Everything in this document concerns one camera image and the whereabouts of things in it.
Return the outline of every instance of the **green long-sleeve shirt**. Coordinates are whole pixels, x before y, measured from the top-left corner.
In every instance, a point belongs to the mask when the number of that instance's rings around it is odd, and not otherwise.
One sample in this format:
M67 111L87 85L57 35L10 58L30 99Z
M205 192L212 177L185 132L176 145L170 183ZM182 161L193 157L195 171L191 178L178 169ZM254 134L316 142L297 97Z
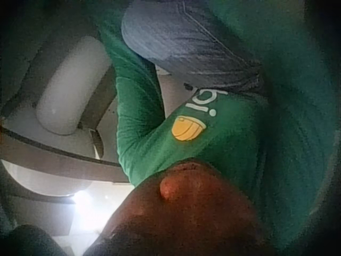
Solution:
M129 180L138 185L188 157L207 161L251 199L283 250L313 209L337 129L337 86L319 49L266 1L209 1L261 60L270 103L252 94L201 91L165 118L154 66L121 37L126 6L88 5L116 69L117 146Z

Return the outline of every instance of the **bright light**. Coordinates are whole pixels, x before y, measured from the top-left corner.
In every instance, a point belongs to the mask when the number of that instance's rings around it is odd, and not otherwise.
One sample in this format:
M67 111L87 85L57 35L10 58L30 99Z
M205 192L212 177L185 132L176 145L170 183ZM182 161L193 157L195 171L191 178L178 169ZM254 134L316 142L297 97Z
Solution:
M77 206L87 207L91 205L92 197L88 194L88 192L81 190L75 193L72 200L74 200Z

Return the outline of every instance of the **dark object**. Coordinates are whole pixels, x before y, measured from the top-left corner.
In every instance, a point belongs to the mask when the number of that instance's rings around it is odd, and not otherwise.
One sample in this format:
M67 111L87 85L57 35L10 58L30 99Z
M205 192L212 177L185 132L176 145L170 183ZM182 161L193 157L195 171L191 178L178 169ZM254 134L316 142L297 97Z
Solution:
M183 86L187 91L193 91L193 86L188 83L183 83Z
M2 252L11 256L67 256L43 230L23 225L0 241Z

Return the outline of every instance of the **shirt sleeve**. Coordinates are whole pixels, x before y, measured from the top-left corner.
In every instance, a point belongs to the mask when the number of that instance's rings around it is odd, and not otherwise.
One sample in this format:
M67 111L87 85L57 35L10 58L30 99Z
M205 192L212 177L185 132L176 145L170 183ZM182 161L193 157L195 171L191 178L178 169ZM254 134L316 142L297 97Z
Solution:
M337 81L307 29L269 2L208 5L263 65L272 117L265 135L261 215L282 249L302 231L326 177L339 102Z
M128 1L112 2L108 5L89 0L87 10L115 68L117 149L126 171L126 164L134 157L129 150L165 120L165 112L155 66L133 52L122 38L121 21Z

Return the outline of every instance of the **jeans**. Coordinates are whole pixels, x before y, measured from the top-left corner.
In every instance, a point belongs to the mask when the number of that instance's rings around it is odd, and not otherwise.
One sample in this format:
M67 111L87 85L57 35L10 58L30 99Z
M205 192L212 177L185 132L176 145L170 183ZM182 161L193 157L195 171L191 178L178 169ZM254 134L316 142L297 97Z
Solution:
M137 54L197 88L264 94L261 64L198 0L135 0L121 25Z

